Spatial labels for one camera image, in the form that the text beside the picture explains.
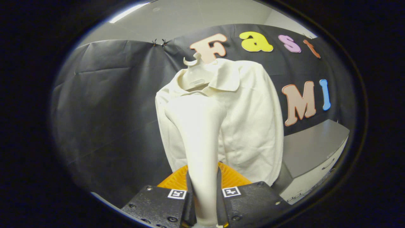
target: pink letter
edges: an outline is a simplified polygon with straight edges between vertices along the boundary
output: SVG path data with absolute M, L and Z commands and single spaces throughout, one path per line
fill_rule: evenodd
M 289 36 L 279 35 L 279 39 L 284 43 L 284 47 L 290 52 L 300 53 L 301 49 L 298 44 L 294 43 L 294 40 Z

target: ceiling light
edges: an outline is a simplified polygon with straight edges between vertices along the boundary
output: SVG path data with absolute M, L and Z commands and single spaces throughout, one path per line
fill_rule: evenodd
M 126 15 L 128 15 L 128 14 L 134 12 L 135 10 L 137 10 L 137 9 L 139 9 L 139 8 L 141 8 L 141 7 L 143 7 L 144 5 L 146 5 L 146 4 L 148 4 L 148 3 L 136 5 L 136 6 L 134 6 L 134 7 L 129 8 L 128 10 L 126 10 L 126 11 L 120 13 L 118 16 L 114 17 L 114 18 L 110 21 L 110 23 L 115 23 L 115 22 L 119 21 L 120 19 L 122 19 L 122 18 L 125 17 Z

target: black cloth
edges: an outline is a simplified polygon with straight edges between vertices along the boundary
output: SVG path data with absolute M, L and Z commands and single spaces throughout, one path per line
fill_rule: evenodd
M 247 31 L 263 34 L 273 51 L 244 50 L 239 34 Z M 228 38 L 222 43 L 226 50 L 223 58 L 263 65 L 278 92 L 284 122 L 288 107 L 281 89 L 295 84 L 303 94 L 304 83 L 314 82 L 316 114 L 284 126 L 285 135 L 327 119 L 354 129 L 356 96 L 347 96 L 355 94 L 353 75 L 322 38 L 311 40 L 272 26 L 230 24 L 177 37 L 166 46 L 127 40 L 94 42 L 70 54 L 55 81 L 51 101 L 59 155 L 79 186 L 121 207 L 142 186 L 157 185 L 171 173 L 160 138 L 155 95 L 177 71 L 186 68 L 183 57 L 193 59 L 195 50 L 190 45 L 217 33 Z M 288 51 L 279 35 L 293 38 L 301 53 Z M 320 59 L 304 39 L 314 46 Z M 332 106 L 327 111 L 322 109 L 321 79 L 328 80 Z

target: shirt collar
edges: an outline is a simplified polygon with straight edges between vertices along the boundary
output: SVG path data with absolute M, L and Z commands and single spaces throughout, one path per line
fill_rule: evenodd
M 208 84 L 208 87 L 231 92 L 236 91 L 239 88 L 239 69 L 237 65 L 234 64 L 234 61 L 217 58 L 215 61 L 209 63 L 209 65 L 217 65 L 218 67 L 213 79 Z M 192 93 L 183 90 L 178 83 L 179 76 L 183 75 L 186 72 L 187 69 L 181 69 L 172 79 L 172 81 L 170 82 L 170 95 L 182 96 Z

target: white hanger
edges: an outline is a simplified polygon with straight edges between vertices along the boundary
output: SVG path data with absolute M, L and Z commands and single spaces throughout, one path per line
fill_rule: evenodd
M 201 54 L 196 52 L 193 57 L 194 61 L 186 61 L 183 58 L 183 63 L 187 66 L 187 71 L 179 78 L 179 85 L 184 90 L 191 90 L 197 86 L 207 85 L 214 74 L 206 69 L 206 65 L 201 60 Z

